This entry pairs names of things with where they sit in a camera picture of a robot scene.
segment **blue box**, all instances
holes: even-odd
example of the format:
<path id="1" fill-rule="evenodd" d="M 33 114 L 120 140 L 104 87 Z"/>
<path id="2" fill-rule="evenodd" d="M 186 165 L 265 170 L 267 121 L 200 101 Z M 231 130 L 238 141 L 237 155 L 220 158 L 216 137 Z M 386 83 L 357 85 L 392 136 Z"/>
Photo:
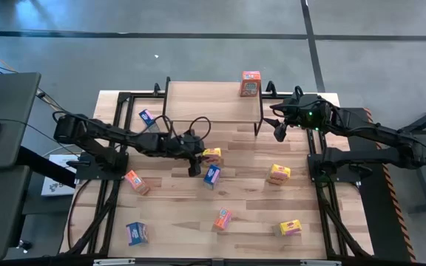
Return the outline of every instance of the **blue box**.
<path id="1" fill-rule="evenodd" d="M 154 117 L 149 111 L 147 111 L 147 109 L 142 110 L 142 112 L 139 113 L 139 116 L 141 117 L 142 121 L 144 121 L 144 124 L 146 124 L 148 127 L 147 131 L 151 133 L 160 132 L 159 126 L 154 121 Z"/>
<path id="2" fill-rule="evenodd" d="M 142 222 L 133 222 L 126 225 L 129 245 L 147 243 L 147 225 Z"/>
<path id="3" fill-rule="evenodd" d="M 203 179 L 205 186 L 209 189 L 213 189 L 214 185 L 220 179 L 221 169 L 218 166 L 211 165 L 206 172 L 206 176 Z"/>

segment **small box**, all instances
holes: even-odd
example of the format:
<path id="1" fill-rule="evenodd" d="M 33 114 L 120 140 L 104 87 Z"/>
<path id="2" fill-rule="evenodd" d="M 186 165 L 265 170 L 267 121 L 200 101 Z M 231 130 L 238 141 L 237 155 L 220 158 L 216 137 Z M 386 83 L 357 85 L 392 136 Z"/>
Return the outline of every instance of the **small box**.
<path id="1" fill-rule="evenodd" d="M 287 182 L 287 180 L 290 179 L 290 173 L 290 168 L 273 164 L 271 166 L 271 170 L 268 173 L 266 181 L 276 185 L 283 185 L 285 182 Z"/>
<path id="2" fill-rule="evenodd" d="M 260 72 L 243 71 L 241 78 L 241 97 L 254 97 L 260 91 Z"/>
<path id="3" fill-rule="evenodd" d="M 138 175 L 133 170 L 129 171 L 129 173 L 124 176 L 124 178 L 128 180 L 129 183 L 131 183 L 131 186 L 132 188 L 134 188 L 134 191 L 141 195 L 146 194 L 147 191 L 151 189 L 149 185 L 147 185 L 146 182 L 142 180 L 142 178 L 138 177 Z"/>
<path id="4" fill-rule="evenodd" d="M 210 168 L 208 168 L 208 171 L 206 172 L 206 176 L 203 179 L 205 182 L 205 186 L 209 189 L 213 189 L 214 185 L 218 180 L 220 179 L 220 172 L 221 169 L 218 166 L 211 165 Z"/>
<path id="5" fill-rule="evenodd" d="M 214 149 L 206 149 L 203 151 L 202 155 L 204 157 L 207 157 L 202 163 L 204 166 L 218 166 L 221 164 L 221 149 L 220 148 L 214 148 Z"/>
<path id="6" fill-rule="evenodd" d="M 133 222 L 126 225 L 129 246 L 147 243 L 147 225 Z"/>
<path id="7" fill-rule="evenodd" d="M 279 224 L 280 233 L 283 236 L 290 236 L 293 233 L 300 232 L 302 230 L 302 225 L 299 220 L 293 220 L 289 222 L 281 222 Z"/>
<path id="8" fill-rule="evenodd" d="M 231 221 L 231 211 L 225 208 L 220 209 L 219 217 L 214 221 L 214 226 L 221 230 L 225 230 L 228 227 L 229 221 Z"/>
<path id="9" fill-rule="evenodd" d="M 148 128 L 147 131 L 151 133 L 160 132 L 157 122 L 154 121 L 154 117 L 149 111 L 147 111 L 147 109 L 142 110 L 142 112 L 139 113 L 139 116 L 141 117 L 142 121 L 144 121 L 144 124 L 146 124 Z"/>

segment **wooden table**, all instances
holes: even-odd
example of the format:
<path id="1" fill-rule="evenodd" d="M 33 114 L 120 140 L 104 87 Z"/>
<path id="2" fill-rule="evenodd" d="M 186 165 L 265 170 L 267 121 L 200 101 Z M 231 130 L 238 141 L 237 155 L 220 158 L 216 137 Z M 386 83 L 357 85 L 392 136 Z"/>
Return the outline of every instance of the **wooden table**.
<path id="1" fill-rule="evenodd" d="M 112 122 L 118 93 L 100 92 L 94 118 Z M 339 105 L 336 94 L 322 96 Z M 264 101 L 265 117 L 273 117 L 269 105 L 280 101 Z M 136 100 L 131 130 L 139 132 L 144 128 L 137 113 L 148 109 L 154 116 L 160 115 L 162 103 L 162 100 L 155 99 Z M 188 122 L 176 122 L 175 128 L 180 132 L 188 125 Z M 206 129 L 206 123 L 195 124 L 200 136 Z M 188 176 L 186 161 L 146 157 L 128 149 L 129 168 L 147 181 L 152 190 L 141 197 L 134 193 L 129 183 L 122 182 L 109 256 L 324 259 L 317 195 L 306 166 L 305 157 L 309 151 L 305 131 L 288 129 L 283 143 L 278 143 L 272 132 L 272 127 L 265 124 L 254 137 L 250 124 L 213 123 L 205 145 L 220 147 L 224 158 L 220 182 L 213 191 L 204 187 L 204 174 Z M 328 146 L 348 149 L 346 138 L 326 136 Z M 265 182 L 268 168 L 273 163 L 292 169 L 292 178 L 284 186 Z M 347 183 L 336 185 L 344 224 L 356 241 L 367 252 L 373 253 L 359 192 Z M 99 181 L 92 181 L 75 205 L 70 225 L 72 242 L 92 221 L 99 186 Z M 222 207 L 232 211 L 232 221 L 225 231 L 216 232 L 212 230 L 212 224 Z M 274 236 L 272 226 L 291 219 L 301 221 L 302 232 L 289 237 Z M 149 244 L 129 247 L 126 225 L 137 221 L 148 225 Z M 102 243 L 104 223 L 98 235 L 97 249 Z M 335 250 L 338 250 L 336 231 L 333 225 L 330 228 Z M 61 251 L 66 249 L 65 239 Z"/>
<path id="2" fill-rule="evenodd" d="M 240 82 L 171 81 L 166 116 L 172 121 L 206 116 L 211 122 L 259 123 L 259 95 L 240 97 L 240 86 Z"/>

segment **white paper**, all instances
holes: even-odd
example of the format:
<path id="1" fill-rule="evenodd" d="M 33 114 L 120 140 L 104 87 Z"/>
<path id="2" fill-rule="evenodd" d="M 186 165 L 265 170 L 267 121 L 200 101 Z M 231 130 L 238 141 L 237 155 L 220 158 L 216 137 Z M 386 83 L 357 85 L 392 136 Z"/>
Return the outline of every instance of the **white paper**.
<path id="1" fill-rule="evenodd" d="M 53 154 L 50 155 L 49 161 L 56 163 L 62 167 L 67 167 L 66 162 L 78 160 L 78 158 L 73 154 Z M 76 169 L 73 167 L 67 167 L 67 170 L 76 173 Z M 45 197 L 51 196 L 62 196 L 62 195 L 73 195 L 75 192 L 74 188 L 70 188 L 62 183 L 54 181 L 50 177 L 45 177 L 44 185 L 42 186 L 41 195 Z"/>

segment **red box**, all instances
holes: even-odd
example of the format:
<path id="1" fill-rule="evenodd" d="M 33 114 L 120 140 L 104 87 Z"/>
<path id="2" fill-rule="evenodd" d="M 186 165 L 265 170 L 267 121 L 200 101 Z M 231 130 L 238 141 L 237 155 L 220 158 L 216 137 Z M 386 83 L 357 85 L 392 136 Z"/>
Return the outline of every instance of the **red box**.
<path id="1" fill-rule="evenodd" d="M 260 91 L 260 72 L 243 71 L 241 78 L 241 97 L 254 97 Z"/>

